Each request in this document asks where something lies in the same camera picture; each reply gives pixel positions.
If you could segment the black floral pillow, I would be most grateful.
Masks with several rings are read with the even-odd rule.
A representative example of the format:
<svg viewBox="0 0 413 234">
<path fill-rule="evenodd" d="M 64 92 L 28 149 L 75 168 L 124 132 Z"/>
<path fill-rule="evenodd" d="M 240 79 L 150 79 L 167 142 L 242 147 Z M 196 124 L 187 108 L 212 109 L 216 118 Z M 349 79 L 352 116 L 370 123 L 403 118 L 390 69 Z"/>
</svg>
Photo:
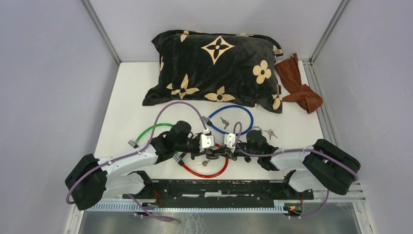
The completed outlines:
<svg viewBox="0 0 413 234">
<path fill-rule="evenodd" d="M 275 64 L 283 52 L 273 38 L 169 30 L 152 43 L 159 54 L 159 78 L 144 106 L 202 100 L 282 112 Z"/>
</svg>

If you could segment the large brass padlock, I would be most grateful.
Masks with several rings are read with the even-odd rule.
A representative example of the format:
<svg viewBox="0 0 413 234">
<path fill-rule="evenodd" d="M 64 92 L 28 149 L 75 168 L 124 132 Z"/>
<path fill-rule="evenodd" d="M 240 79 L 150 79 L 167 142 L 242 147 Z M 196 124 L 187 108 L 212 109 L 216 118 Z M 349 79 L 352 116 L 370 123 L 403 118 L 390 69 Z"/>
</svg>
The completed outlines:
<svg viewBox="0 0 413 234">
<path fill-rule="evenodd" d="M 263 131 L 262 128 L 259 127 L 259 126 L 253 126 L 253 127 L 251 128 L 251 130 L 257 130 L 257 131 L 260 131 L 260 132 Z"/>
</svg>

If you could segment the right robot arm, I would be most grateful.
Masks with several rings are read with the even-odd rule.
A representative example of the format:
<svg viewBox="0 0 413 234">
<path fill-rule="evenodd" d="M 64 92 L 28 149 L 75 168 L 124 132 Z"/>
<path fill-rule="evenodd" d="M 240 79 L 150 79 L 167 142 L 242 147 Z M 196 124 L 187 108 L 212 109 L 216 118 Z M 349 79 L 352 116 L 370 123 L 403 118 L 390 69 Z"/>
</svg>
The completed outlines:
<svg viewBox="0 0 413 234">
<path fill-rule="evenodd" d="M 302 148 L 283 149 L 271 145 L 260 130 L 249 131 L 245 142 L 234 133 L 226 134 L 218 151 L 232 160 L 255 157 L 267 171 L 289 170 L 287 182 L 281 186 L 282 195 L 288 199 L 310 189 L 326 189 L 345 195 L 351 184 L 358 180 L 361 168 L 356 158 L 326 139 L 318 139 Z"/>
</svg>

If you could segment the green cable lock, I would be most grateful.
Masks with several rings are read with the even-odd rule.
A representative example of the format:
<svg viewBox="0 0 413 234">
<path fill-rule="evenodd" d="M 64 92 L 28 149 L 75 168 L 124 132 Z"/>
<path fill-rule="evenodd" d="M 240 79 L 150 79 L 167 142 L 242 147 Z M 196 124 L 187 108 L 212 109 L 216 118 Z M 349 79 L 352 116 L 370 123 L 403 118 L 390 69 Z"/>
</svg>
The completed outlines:
<svg viewBox="0 0 413 234">
<path fill-rule="evenodd" d="M 134 156 L 134 155 L 143 155 L 143 154 L 150 154 L 150 155 L 157 155 L 160 159 L 161 157 L 171 158 L 176 155 L 176 152 L 168 150 L 164 142 L 162 141 L 161 137 L 166 134 L 163 132 L 159 135 L 159 137 L 153 137 L 154 135 L 154 128 L 156 127 L 172 127 L 173 125 L 170 123 L 158 123 L 153 126 L 150 126 L 146 130 L 144 130 L 135 141 L 130 140 L 129 144 L 133 147 L 133 150 L 127 154 L 127 156 Z M 138 143 L 139 141 L 146 135 L 149 134 L 150 138 L 146 145 L 139 148 Z"/>
</svg>

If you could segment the black padlock key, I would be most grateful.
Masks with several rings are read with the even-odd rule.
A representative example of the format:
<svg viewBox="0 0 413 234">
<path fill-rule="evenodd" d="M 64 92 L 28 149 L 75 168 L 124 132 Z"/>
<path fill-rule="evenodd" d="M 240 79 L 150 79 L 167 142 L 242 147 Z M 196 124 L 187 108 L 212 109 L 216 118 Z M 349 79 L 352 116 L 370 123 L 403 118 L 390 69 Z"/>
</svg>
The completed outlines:
<svg viewBox="0 0 413 234">
<path fill-rule="evenodd" d="M 251 161 L 251 158 L 248 157 L 248 156 L 245 156 L 245 157 L 244 157 L 244 160 L 245 160 L 245 162 L 249 163 L 249 162 Z"/>
</svg>

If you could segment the brown cloth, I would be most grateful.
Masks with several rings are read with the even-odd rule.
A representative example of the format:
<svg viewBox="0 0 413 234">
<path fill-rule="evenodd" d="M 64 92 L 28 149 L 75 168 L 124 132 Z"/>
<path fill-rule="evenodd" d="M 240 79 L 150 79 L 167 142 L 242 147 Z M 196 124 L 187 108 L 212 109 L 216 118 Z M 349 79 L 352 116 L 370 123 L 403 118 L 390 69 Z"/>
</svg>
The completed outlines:
<svg viewBox="0 0 413 234">
<path fill-rule="evenodd" d="M 315 112 L 323 104 L 322 97 L 307 84 L 302 83 L 298 56 L 291 54 L 289 59 L 275 65 L 284 88 L 290 93 L 283 98 L 285 102 L 295 102 L 308 114 Z"/>
</svg>

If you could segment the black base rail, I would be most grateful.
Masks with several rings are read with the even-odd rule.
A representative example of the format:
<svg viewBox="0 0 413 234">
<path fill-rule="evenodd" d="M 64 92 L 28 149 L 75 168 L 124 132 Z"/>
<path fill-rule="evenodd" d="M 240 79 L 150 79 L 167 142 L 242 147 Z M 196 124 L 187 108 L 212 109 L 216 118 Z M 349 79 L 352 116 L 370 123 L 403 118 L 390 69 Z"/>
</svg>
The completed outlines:
<svg viewBox="0 0 413 234">
<path fill-rule="evenodd" d="M 161 208 L 273 208 L 274 201 L 313 200 L 311 190 L 297 192 L 282 180 L 154 180 L 134 194 Z"/>
</svg>

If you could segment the red lock keys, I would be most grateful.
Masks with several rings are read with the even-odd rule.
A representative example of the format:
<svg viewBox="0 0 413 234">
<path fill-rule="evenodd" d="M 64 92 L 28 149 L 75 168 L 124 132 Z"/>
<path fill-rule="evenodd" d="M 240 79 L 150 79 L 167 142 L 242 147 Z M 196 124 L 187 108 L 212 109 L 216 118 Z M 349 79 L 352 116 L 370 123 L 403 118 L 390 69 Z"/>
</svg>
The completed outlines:
<svg viewBox="0 0 413 234">
<path fill-rule="evenodd" d="M 200 162 L 200 163 L 198 163 L 198 164 L 206 167 L 209 162 L 210 162 L 210 160 L 208 159 L 208 160 L 204 160 L 204 161 L 202 161 L 202 162 Z"/>
</svg>

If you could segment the red cable lock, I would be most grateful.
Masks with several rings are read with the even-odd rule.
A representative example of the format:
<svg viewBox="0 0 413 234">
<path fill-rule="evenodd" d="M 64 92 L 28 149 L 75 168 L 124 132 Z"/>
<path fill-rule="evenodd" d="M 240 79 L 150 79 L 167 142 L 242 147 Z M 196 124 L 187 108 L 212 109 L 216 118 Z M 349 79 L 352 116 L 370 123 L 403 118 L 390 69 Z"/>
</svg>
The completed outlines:
<svg viewBox="0 0 413 234">
<path fill-rule="evenodd" d="M 177 163 L 183 167 L 187 172 L 191 173 L 192 175 L 199 177 L 199 178 L 215 178 L 220 175 L 222 175 L 229 164 L 229 159 L 223 157 L 223 159 L 218 159 L 218 162 L 213 162 L 214 160 L 210 160 L 208 165 L 204 167 L 204 169 L 199 169 L 195 166 L 194 163 L 189 163 L 185 159 L 185 156 L 187 154 L 184 154 L 184 152 L 179 152 L 176 151 L 176 155 L 173 157 L 177 161 Z"/>
</svg>

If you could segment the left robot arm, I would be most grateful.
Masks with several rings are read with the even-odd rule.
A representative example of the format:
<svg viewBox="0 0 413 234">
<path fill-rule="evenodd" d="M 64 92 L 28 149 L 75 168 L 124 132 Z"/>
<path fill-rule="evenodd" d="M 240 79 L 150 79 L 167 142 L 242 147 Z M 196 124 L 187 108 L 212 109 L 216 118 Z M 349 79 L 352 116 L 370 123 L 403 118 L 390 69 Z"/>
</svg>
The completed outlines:
<svg viewBox="0 0 413 234">
<path fill-rule="evenodd" d="M 169 131 L 150 138 L 145 146 L 132 151 L 101 158 L 87 154 L 65 179 L 69 190 L 66 202 L 82 211 L 102 199 L 123 194 L 148 198 L 152 195 L 153 185 L 146 175 L 136 173 L 136 169 L 167 161 L 175 157 L 176 152 L 204 153 L 215 145 L 211 131 L 193 134 L 187 122 L 178 121 Z"/>
</svg>

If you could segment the blue lock keys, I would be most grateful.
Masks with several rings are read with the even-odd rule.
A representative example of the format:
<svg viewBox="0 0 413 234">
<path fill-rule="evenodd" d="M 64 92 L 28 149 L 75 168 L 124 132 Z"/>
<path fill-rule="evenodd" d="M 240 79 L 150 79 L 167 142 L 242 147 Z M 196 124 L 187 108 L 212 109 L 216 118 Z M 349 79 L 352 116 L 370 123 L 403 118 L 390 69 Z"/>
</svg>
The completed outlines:
<svg viewBox="0 0 413 234">
<path fill-rule="evenodd" d="M 224 129 L 226 130 L 227 127 L 229 126 L 229 121 L 222 118 L 222 117 L 220 117 L 220 120 L 221 120 L 222 124 L 224 125 Z"/>
</svg>

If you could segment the blue cable lock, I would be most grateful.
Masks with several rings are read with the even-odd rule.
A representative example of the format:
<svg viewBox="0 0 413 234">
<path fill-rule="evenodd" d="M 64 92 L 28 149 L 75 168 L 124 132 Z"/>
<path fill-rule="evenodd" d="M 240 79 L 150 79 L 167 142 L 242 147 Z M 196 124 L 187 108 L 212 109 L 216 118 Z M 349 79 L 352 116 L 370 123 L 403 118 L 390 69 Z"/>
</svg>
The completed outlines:
<svg viewBox="0 0 413 234">
<path fill-rule="evenodd" d="M 220 117 L 229 121 L 229 126 L 226 130 L 224 129 Z M 240 105 L 227 105 L 221 107 L 209 115 L 202 116 L 202 119 L 207 126 L 220 134 L 232 133 L 233 130 L 230 128 L 233 127 L 237 121 L 243 122 L 242 136 L 246 135 L 254 125 L 254 117 L 250 110 Z"/>
</svg>

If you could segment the large padlock keys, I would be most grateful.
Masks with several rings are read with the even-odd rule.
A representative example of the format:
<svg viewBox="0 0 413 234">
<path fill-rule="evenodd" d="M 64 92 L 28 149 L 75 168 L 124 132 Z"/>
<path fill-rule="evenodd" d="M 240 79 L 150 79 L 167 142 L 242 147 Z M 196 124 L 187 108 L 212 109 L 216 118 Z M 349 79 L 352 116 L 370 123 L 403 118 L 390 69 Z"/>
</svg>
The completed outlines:
<svg viewBox="0 0 413 234">
<path fill-rule="evenodd" d="M 272 137 L 278 138 L 278 137 L 275 135 L 273 129 L 264 130 L 264 132 L 268 133 L 270 140 L 272 139 Z"/>
</svg>

